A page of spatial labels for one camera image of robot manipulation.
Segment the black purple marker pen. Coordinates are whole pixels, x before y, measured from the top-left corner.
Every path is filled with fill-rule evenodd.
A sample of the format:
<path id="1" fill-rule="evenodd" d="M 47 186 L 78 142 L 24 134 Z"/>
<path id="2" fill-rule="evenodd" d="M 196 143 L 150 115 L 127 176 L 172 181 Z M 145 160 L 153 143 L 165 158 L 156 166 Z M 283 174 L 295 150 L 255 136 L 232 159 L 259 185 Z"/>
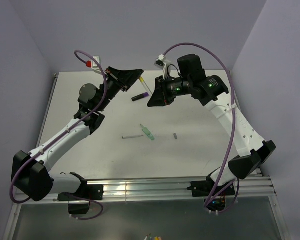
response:
<path id="1" fill-rule="evenodd" d="M 141 99 L 144 99 L 145 97 L 143 97 L 142 94 L 143 94 L 143 93 L 141 93 L 141 94 L 139 94 L 139 95 L 136 95 L 136 96 L 132 97 L 131 100 L 132 100 L 133 102 L 135 102 L 135 101 L 139 101 L 139 100 L 141 100 Z"/>

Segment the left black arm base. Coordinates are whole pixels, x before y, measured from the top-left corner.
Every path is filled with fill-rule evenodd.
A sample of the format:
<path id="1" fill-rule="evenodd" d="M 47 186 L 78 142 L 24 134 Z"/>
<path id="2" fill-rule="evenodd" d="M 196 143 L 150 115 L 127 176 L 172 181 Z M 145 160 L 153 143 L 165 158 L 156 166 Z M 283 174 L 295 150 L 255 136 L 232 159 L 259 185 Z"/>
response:
<path id="1" fill-rule="evenodd" d="M 75 193 L 60 193 L 58 194 L 58 202 L 68 202 L 68 213 L 72 218 L 78 220 L 92 220 L 102 215 L 104 206 L 99 202 L 103 199 L 104 185 L 103 184 L 87 184 L 80 187 Z M 99 206 L 99 212 L 90 217 L 84 217 L 92 206 Z"/>

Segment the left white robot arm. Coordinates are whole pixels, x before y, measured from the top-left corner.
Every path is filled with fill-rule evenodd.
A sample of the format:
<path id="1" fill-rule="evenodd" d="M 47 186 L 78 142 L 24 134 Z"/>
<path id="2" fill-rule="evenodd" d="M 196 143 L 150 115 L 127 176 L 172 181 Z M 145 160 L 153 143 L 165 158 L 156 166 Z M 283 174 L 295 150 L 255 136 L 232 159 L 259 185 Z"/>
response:
<path id="1" fill-rule="evenodd" d="M 100 87 L 92 83 L 79 90 L 79 109 L 73 119 L 46 143 L 29 153 L 19 151 L 13 158 L 11 186 L 28 199 L 41 201 L 49 194 L 70 194 L 81 200 L 88 193 L 88 181 L 77 173 L 51 175 L 54 165 L 76 144 L 92 135 L 102 124 L 102 112 L 120 92 L 127 92 L 144 73 L 142 69 L 118 70 L 108 67 Z"/>

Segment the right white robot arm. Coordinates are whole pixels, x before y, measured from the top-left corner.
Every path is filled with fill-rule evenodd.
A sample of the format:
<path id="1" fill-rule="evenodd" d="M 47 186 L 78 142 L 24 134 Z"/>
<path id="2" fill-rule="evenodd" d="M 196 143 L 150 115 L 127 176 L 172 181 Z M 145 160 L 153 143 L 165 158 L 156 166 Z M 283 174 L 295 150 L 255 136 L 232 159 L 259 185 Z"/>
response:
<path id="1" fill-rule="evenodd" d="M 161 54 L 155 65 L 163 74 L 155 78 L 154 92 L 147 103 L 149 108 L 171 105 L 178 96 L 190 95 L 208 109 L 230 136 L 230 146 L 238 155 L 225 159 L 220 168 L 211 173 L 206 183 L 207 191 L 219 194 L 228 182 L 243 180 L 259 168 L 274 152 L 276 145 L 266 141 L 250 125 L 235 103 L 234 94 L 217 75 L 206 76 L 201 59 L 188 54 L 177 60 L 179 76 L 170 75 L 172 65 Z"/>

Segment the white grey-tip pen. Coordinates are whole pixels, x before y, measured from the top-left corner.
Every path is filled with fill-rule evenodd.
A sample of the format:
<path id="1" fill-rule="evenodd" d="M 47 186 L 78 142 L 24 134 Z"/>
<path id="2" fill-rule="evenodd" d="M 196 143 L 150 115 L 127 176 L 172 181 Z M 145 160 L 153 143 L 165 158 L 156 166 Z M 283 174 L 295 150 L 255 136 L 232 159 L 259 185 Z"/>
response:
<path id="1" fill-rule="evenodd" d="M 140 137 L 143 137 L 143 136 L 144 136 L 143 134 L 139 134 L 139 135 L 122 136 L 121 138 L 125 140 L 125 139 L 140 138 Z"/>

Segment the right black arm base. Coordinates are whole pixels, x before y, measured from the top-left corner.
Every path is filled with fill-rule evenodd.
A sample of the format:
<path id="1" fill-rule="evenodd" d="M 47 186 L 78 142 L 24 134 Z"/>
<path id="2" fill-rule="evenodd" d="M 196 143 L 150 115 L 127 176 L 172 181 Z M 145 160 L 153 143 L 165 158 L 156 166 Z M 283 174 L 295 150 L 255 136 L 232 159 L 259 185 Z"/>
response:
<path id="1" fill-rule="evenodd" d="M 191 181 L 187 190 L 191 191 L 192 197 L 194 198 L 208 197 L 213 186 L 214 183 L 210 180 Z M 236 191 L 233 183 L 226 183 L 222 186 L 217 186 L 212 195 L 216 195 L 216 198 L 207 205 L 207 209 L 212 212 L 220 212 L 225 210 L 227 205 L 226 197 L 235 196 L 235 194 Z"/>

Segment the aluminium rail frame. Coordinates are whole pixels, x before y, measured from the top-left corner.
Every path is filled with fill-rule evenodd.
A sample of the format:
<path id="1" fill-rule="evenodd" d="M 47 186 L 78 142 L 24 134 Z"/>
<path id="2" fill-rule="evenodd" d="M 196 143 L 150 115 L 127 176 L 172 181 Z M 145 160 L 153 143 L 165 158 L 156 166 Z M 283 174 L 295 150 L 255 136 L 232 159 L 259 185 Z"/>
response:
<path id="1" fill-rule="evenodd" d="M 195 204 L 204 200 L 203 196 L 193 197 L 188 188 L 191 182 L 203 181 L 205 176 L 159 177 L 159 178 L 131 178 L 131 179 L 91 179 L 88 184 L 97 189 L 97 199 L 90 203 L 87 200 L 78 200 L 72 196 L 63 195 L 61 200 L 56 193 L 51 193 L 43 200 L 37 202 L 40 206 L 66 205 L 67 214 L 72 216 L 73 211 L 87 210 L 90 214 L 98 209 L 98 203 L 108 207 L 118 206 L 122 203 L 120 213 L 136 215 L 129 206 L 136 208 L 145 207 L 150 212 L 159 214 L 167 204 L 172 208 L 177 203 Z M 274 234 L 275 240 L 289 240 L 291 235 L 283 217 L 279 205 L 277 193 L 270 176 L 264 176 L 260 169 L 251 176 L 232 186 L 236 198 L 232 211 L 226 215 L 216 215 L 215 219 L 221 219 L 221 225 L 229 232 L 229 236 L 235 233 L 241 234 L 242 239 L 261 239 L 261 231 Z"/>

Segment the green translucent marker pen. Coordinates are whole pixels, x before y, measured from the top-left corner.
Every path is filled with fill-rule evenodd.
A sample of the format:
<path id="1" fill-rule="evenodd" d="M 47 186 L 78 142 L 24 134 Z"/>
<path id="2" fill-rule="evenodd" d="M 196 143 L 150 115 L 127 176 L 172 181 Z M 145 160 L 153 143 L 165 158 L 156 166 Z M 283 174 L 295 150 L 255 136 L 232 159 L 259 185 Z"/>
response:
<path id="1" fill-rule="evenodd" d="M 151 131 L 145 127 L 144 125 L 140 124 L 140 127 L 143 131 L 143 133 L 151 140 L 151 141 L 154 141 L 155 140 L 155 137 L 154 135 L 151 133 Z"/>

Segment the white yellow-tip pen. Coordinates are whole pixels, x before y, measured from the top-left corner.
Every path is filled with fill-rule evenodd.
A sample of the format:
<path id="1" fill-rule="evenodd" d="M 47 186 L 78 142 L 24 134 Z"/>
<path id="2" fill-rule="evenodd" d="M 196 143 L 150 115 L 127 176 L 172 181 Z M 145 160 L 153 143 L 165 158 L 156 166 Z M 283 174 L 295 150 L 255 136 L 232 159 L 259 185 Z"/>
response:
<path id="1" fill-rule="evenodd" d="M 143 85 L 143 87 L 145 88 L 146 92 L 149 94 L 149 95 L 152 95 L 152 91 L 150 90 L 150 88 L 148 87 L 148 85 L 146 84 L 146 82 L 141 82 L 141 84 Z"/>

